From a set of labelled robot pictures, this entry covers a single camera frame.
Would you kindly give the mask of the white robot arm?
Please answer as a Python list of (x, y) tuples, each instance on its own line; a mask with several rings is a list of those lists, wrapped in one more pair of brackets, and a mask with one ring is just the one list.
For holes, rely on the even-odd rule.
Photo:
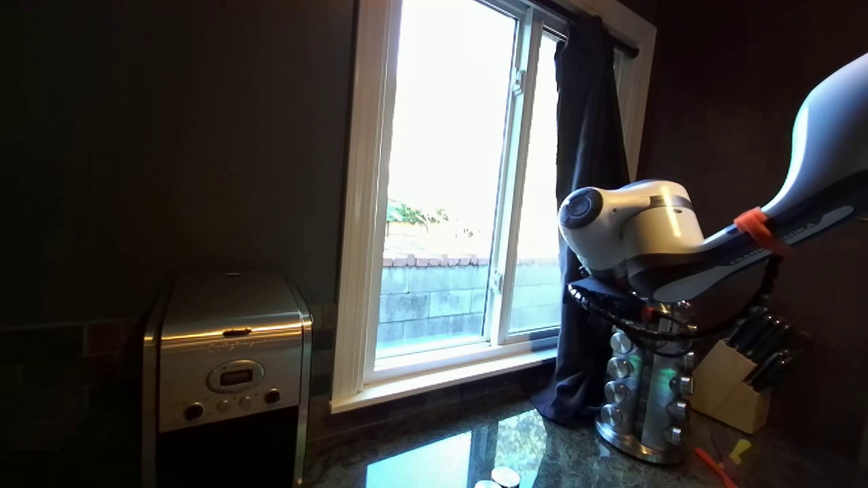
[(559, 231), (586, 278), (567, 289), (621, 327), (647, 327), (665, 304), (693, 300), (732, 274), (785, 254), (868, 204), (868, 53), (819, 80), (793, 125), (780, 192), (705, 236), (684, 183), (643, 178), (578, 188), (559, 204)]

